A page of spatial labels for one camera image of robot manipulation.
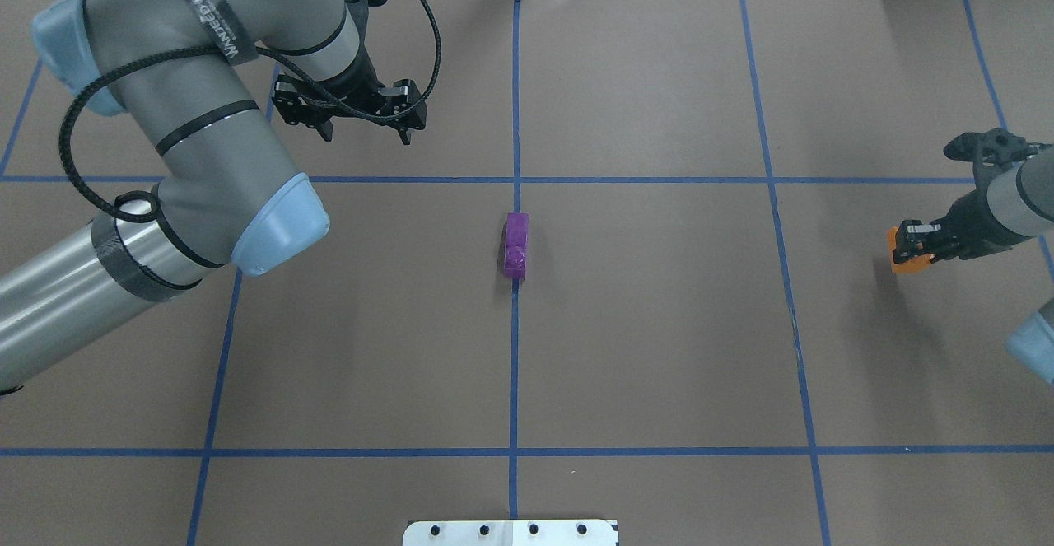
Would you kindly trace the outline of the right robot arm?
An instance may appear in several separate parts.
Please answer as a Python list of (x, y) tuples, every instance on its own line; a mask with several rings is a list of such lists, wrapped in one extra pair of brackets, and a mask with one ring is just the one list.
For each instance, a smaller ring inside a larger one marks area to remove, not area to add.
[(1014, 158), (975, 162), (975, 189), (934, 221), (907, 219), (886, 231), (894, 273), (1013, 249), (1052, 231), (1052, 147), (1030, 144)]

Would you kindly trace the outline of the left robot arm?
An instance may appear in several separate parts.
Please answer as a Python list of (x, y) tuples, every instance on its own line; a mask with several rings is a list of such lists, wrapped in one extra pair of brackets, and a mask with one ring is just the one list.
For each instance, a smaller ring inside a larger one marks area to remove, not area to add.
[[(324, 140), (333, 119), (409, 143), (436, 87), (384, 84), (366, 50), (388, 0), (59, 0), (31, 39), (71, 92), (58, 160), (95, 209), (86, 226), (2, 279), (2, 394), (227, 265), (259, 276), (319, 242), (330, 217), (237, 67), (280, 66), (271, 102)], [(163, 176), (110, 199), (74, 158), (86, 112), (126, 117)]]

